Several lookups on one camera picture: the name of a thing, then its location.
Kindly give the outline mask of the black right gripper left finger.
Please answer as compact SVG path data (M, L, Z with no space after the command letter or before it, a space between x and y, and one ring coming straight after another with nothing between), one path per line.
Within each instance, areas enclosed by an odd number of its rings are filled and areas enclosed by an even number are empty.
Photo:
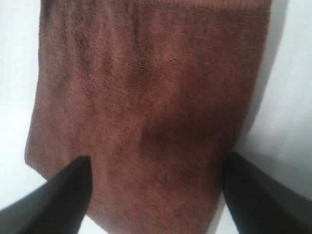
M79 156L29 195L0 212L2 234L76 234L92 196L89 156Z

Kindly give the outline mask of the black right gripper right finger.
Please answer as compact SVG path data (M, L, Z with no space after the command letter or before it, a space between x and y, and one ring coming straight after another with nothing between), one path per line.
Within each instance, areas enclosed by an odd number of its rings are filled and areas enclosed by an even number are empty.
M310 234L312 202L231 153L223 194L240 234Z

